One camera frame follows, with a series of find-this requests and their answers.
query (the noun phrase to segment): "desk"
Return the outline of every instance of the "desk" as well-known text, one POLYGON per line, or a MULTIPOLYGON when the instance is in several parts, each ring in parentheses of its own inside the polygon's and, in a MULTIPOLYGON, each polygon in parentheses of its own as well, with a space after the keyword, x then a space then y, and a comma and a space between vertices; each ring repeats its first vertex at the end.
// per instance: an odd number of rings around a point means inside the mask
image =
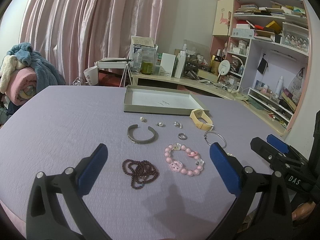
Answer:
MULTIPOLYGON (((210 160, 204 131, 196 128, 188 116, 143 114, 148 121, 141 122, 141 114, 123 112, 124 93, 124 88, 49 86, 23 105, 0 129, 0 200, 25 221, 37 172, 53 175, 75 167, 104 143, 108 160, 83 200, 111 238, 205 239, 235 197, 227 191, 210 160), (182 123, 183 129, 176 128, 174 121, 182 123), (156 126, 157 122, 165 127, 156 126), (158 139, 146 145, 132 143, 127 137, 127 128, 132 124, 139 125, 134 130, 136 139, 150 137, 148 126, 158 132, 158 139), (180 132, 188 136, 186 141, 178 139, 180 132), (200 153, 205 164, 199 176, 188 177, 169 169, 164 149, 175 142, 200 153), (121 168, 126 159, 150 161, 159 177, 143 189, 132 189, 131 178, 121 168)), ((196 97, 208 107, 215 130, 226 139, 225 151, 243 166, 271 174, 268 163, 250 149, 250 141, 256 136, 266 140, 274 131, 235 100, 196 97)), ((208 140, 219 138, 209 134, 208 140)), ((182 152, 174 153, 174 157, 187 168, 195 168, 194 159, 182 152)), ((69 212, 65 216, 75 230, 69 212)))
POLYGON ((169 82, 169 83, 175 83, 175 84, 180 84, 188 87, 193 87, 202 91, 206 91, 208 93, 211 93, 215 96, 224 98, 224 99, 229 99, 229 100, 235 100, 245 106, 247 109, 249 109, 251 112, 253 112, 255 115, 260 117, 265 123, 267 123, 274 131, 280 135, 283 136, 285 134, 285 128, 278 122, 272 119, 265 111, 263 110, 258 110, 252 105, 248 106, 245 102, 235 98, 233 94, 228 93, 227 91, 218 88, 216 86, 210 86, 210 85, 205 85, 202 83, 199 83, 196 80, 191 80, 185 77, 182 78, 174 78, 174 77, 164 77, 164 76, 153 76, 153 75, 144 75, 144 74, 137 74, 133 73, 131 75, 132 77, 132 84, 133 85, 138 85, 138 80, 139 79, 149 79, 149 80, 157 80, 157 81, 162 81, 162 82, 169 82))

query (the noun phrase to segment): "white cup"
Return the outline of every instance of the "white cup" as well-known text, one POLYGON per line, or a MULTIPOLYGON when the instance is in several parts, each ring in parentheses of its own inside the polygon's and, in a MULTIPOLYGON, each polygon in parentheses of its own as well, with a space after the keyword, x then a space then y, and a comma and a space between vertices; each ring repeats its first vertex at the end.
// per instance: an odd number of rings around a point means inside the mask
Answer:
POLYGON ((90 86, 94 86, 98 84, 99 82, 99 73, 98 73, 98 67, 89 67, 86 70, 84 70, 84 76, 90 86))

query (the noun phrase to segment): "blue fleece blanket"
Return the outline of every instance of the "blue fleece blanket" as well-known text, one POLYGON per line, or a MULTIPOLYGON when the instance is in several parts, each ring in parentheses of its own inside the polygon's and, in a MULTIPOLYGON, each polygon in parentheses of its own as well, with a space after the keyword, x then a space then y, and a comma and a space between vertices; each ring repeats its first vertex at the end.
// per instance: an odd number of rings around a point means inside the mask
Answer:
POLYGON ((23 42, 14 45, 7 55, 16 55, 17 59, 27 67, 35 70, 37 75, 37 93, 48 86, 65 85, 64 78, 59 74, 57 69, 38 51, 33 50, 29 42, 23 42))

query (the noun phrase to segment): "pink rolled blanket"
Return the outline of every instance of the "pink rolled blanket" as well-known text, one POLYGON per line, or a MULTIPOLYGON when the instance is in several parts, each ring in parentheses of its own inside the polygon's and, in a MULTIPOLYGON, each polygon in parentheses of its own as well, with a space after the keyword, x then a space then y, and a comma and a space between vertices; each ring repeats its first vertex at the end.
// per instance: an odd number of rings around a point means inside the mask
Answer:
POLYGON ((6 95, 16 106, 21 106, 36 94, 37 75, 33 68, 15 70, 11 76, 6 95))

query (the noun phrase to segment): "cabinet door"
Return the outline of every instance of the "cabinet door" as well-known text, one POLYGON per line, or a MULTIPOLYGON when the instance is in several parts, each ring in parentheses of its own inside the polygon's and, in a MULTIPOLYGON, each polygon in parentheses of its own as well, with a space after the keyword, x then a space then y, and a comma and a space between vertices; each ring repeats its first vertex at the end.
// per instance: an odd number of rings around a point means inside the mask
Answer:
POLYGON ((216 19, 214 21, 212 35, 230 35, 232 29, 230 27, 228 34, 228 21, 232 19, 233 1, 234 0, 219 0, 217 2, 216 19))

